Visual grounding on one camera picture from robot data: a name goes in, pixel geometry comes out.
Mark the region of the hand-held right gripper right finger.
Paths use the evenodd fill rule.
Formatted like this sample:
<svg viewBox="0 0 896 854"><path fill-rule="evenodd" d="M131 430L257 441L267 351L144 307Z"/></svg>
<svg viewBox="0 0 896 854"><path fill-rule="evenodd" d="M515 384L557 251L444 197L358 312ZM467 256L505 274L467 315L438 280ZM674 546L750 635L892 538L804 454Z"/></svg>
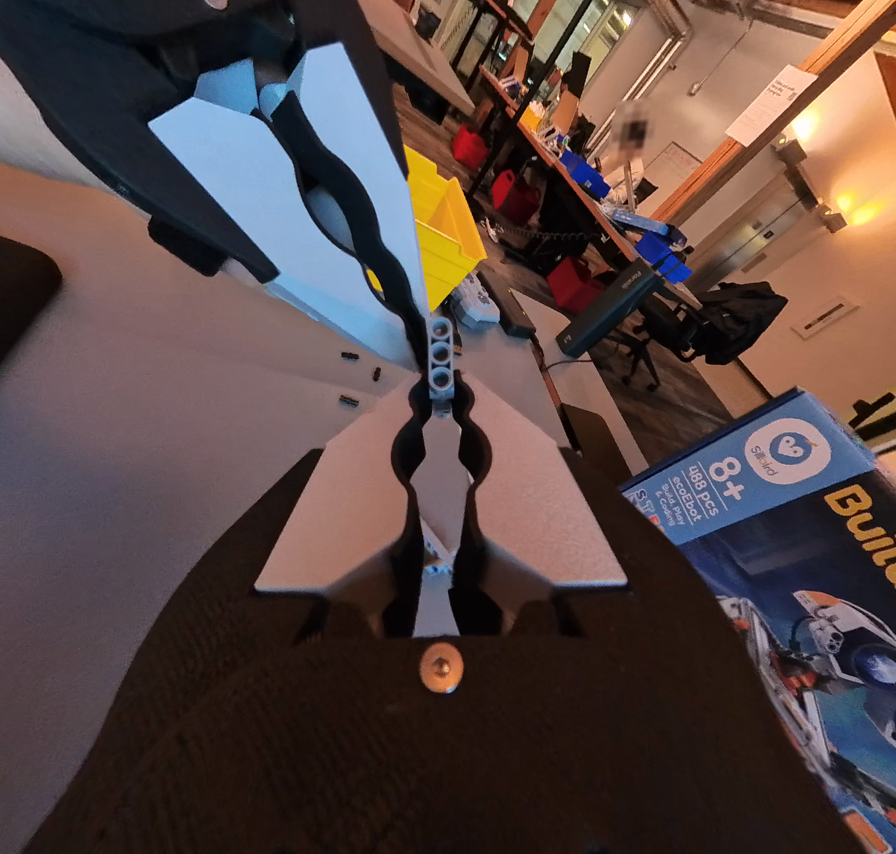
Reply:
<svg viewBox="0 0 896 854"><path fill-rule="evenodd" d="M453 417L469 480L449 589L461 635L499 636L529 603L627 586L572 450L472 375L455 376Z"/></svg>

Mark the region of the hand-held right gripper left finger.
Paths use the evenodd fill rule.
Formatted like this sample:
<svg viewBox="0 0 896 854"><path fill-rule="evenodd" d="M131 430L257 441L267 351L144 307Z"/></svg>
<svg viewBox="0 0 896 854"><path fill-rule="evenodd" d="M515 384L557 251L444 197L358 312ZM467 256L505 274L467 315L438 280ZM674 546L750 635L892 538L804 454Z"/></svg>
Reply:
<svg viewBox="0 0 896 854"><path fill-rule="evenodd" d="M349 604L376 633L411 636L425 546L410 481L428 419L428 384L408 379L332 438L254 590Z"/></svg>

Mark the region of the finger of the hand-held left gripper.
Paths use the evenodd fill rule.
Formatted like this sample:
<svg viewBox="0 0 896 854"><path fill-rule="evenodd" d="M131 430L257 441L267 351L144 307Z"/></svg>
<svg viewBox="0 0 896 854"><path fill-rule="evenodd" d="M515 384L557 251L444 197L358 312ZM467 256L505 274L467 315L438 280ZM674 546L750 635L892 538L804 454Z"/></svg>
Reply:
<svg viewBox="0 0 896 854"><path fill-rule="evenodd" d="M309 47L270 80L273 131L312 183L303 194L325 234L361 266L382 303L376 323L425 326L430 309L390 86L342 42Z"/></svg>
<svg viewBox="0 0 896 854"><path fill-rule="evenodd" d="M361 266L328 237L303 197L304 180L270 123L270 84L245 113L216 104L208 87L150 122L157 139L275 267L264 284L354 345L407 369L424 370L424 326L378 325L382 303L364 288Z"/></svg>

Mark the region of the grey building frame piece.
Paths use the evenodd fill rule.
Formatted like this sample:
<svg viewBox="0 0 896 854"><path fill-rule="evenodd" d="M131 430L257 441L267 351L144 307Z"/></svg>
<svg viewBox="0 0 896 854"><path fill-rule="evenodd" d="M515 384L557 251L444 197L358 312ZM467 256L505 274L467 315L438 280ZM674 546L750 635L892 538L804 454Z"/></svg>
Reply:
<svg viewBox="0 0 896 854"><path fill-rule="evenodd" d="M427 383L433 414L452 415L455 396L454 323L433 313L427 325Z"/></svg>

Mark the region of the yellow storage bin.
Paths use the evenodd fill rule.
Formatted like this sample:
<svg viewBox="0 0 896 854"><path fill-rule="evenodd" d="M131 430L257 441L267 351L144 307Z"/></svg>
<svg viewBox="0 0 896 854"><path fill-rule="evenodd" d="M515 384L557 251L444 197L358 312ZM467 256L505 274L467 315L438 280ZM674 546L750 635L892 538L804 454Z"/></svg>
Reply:
<svg viewBox="0 0 896 854"><path fill-rule="evenodd" d="M434 312L487 254L464 193L450 191L431 224L415 221L429 309Z"/></svg>
<svg viewBox="0 0 896 854"><path fill-rule="evenodd" d="M463 194L456 179L442 177L435 162L409 146L404 146L409 168L408 185L415 218L431 224L433 216L449 197L449 192Z"/></svg>

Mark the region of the white table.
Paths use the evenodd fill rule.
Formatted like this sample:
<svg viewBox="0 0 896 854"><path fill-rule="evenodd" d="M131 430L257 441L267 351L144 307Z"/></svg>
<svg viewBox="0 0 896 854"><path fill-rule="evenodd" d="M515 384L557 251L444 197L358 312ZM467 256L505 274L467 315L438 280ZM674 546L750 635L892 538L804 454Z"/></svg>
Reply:
<svg viewBox="0 0 896 854"><path fill-rule="evenodd" d="M390 79L405 90L418 112L438 124L451 109L463 118L474 113L473 102L444 54L416 32L396 2L357 1L384 54Z"/></svg>
<svg viewBox="0 0 896 854"><path fill-rule="evenodd" d="M609 427L630 476L640 474L648 463L594 362L591 359L574 361L563 355L555 343L556 336L569 325L569 320L529 295L511 290L536 328L532 350L536 364L549 379L546 382L549 392L556 394L555 400L561 404L599 415Z"/></svg>

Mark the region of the grey long cross beam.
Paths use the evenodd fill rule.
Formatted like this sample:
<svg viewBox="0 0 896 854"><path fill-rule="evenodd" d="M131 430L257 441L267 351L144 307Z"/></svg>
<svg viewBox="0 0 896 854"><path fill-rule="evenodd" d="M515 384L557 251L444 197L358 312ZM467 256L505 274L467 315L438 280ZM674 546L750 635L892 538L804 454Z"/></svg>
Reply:
<svg viewBox="0 0 896 854"><path fill-rule="evenodd" d="M420 527L424 544L424 572L432 576L452 575L457 550L447 548L422 517L420 518Z"/></svg>

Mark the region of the red storage bin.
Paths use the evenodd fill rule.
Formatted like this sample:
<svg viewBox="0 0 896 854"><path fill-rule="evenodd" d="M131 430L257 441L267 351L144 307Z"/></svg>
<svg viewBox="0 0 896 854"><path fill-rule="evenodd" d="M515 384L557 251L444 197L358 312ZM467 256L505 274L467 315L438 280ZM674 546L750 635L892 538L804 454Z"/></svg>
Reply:
<svg viewBox="0 0 896 854"><path fill-rule="evenodd" d="M493 208L515 226L526 226L541 207L540 190L511 169L494 177L489 194Z"/></svg>
<svg viewBox="0 0 896 854"><path fill-rule="evenodd" d="M583 257L564 257L546 276L556 305L563 311L578 315L588 308L607 285L592 276Z"/></svg>
<svg viewBox="0 0 896 854"><path fill-rule="evenodd" d="M471 173L476 173L489 154L489 146L481 135L467 123L462 123L451 143L454 160Z"/></svg>

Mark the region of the black office chair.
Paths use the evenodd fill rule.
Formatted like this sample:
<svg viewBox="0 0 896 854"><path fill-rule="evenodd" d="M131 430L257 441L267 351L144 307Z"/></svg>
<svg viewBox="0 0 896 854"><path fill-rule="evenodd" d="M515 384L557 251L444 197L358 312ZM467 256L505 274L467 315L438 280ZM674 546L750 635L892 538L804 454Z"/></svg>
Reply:
<svg viewBox="0 0 896 854"><path fill-rule="evenodd" d="M702 355L697 339L704 323L695 308L684 302L672 302L658 293L645 299L635 312L641 317L640 323L633 326L630 332L619 329L611 335L611 339L629 349L630 369L622 376L622 383L630 386L637 368L643 365L651 377L647 391L654 393L661 382L650 346L659 345L678 361L689 364Z"/></svg>

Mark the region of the dark teal box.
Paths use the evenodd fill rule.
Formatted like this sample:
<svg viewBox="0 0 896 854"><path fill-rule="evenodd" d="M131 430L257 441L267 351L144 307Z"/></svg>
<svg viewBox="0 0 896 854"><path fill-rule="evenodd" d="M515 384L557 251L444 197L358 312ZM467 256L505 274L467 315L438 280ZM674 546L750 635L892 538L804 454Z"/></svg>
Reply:
<svg viewBox="0 0 896 854"><path fill-rule="evenodd" d="M560 352L576 359L583 356L664 285L661 274L643 259L635 258L556 336Z"/></svg>

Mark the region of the blue storage bin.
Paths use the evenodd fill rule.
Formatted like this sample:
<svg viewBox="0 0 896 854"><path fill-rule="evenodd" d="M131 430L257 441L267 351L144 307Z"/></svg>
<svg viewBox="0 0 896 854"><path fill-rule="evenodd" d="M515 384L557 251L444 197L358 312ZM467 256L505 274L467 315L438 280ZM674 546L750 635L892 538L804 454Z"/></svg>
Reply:
<svg viewBox="0 0 896 854"><path fill-rule="evenodd" d="M571 180L591 199L605 199L610 193L611 187L606 183L599 170L573 151L566 149L560 155L559 163L566 169Z"/></svg>
<svg viewBox="0 0 896 854"><path fill-rule="evenodd" d="M687 266L693 248L684 245L675 249L655 233L646 232L634 245L635 252L671 284L686 282L693 274Z"/></svg>

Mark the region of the blue toy kit box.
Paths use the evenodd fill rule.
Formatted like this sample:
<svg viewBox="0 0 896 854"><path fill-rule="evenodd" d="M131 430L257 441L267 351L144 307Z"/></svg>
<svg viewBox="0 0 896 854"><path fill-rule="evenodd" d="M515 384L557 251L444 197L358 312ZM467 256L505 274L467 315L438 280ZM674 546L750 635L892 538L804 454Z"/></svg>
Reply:
<svg viewBox="0 0 896 854"><path fill-rule="evenodd" d="M894 474L791 389L627 481L866 852L895 848Z"/></svg>

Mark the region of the black backpack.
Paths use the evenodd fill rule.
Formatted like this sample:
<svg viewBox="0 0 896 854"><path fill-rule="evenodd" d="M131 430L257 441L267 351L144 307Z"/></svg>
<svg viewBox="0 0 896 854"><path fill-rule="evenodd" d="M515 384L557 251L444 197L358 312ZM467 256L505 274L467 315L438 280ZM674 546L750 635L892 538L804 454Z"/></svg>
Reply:
<svg viewBox="0 0 896 854"><path fill-rule="evenodd" d="M700 322L691 346L708 365L724 366L737 360L770 328L789 305L766 281L721 283L696 295Z"/></svg>

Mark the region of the white paper sign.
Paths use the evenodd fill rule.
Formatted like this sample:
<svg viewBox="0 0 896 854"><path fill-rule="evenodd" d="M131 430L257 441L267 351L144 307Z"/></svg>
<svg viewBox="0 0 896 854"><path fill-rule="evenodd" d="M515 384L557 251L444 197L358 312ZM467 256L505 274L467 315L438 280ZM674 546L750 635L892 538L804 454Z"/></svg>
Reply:
<svg viewBox="0 0 896 854"><path fill-rule="evenodd" d="M816 75L787 65L729 125L725 135L747 147L816 80Z"/></svg>

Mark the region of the white wall plate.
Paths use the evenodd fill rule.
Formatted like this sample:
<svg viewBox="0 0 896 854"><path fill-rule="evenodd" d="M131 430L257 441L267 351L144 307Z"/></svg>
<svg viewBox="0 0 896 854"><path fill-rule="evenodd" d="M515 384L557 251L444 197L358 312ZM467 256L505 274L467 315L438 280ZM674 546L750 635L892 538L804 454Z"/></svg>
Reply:
<svg viewBox="0 0 896 854"><path fill-rule="evenodd" d="M801 319L794 321L790 328L803 341L821 333L840 319L857 311L859 303L845 295L835 295L812 308Z"/></svg>

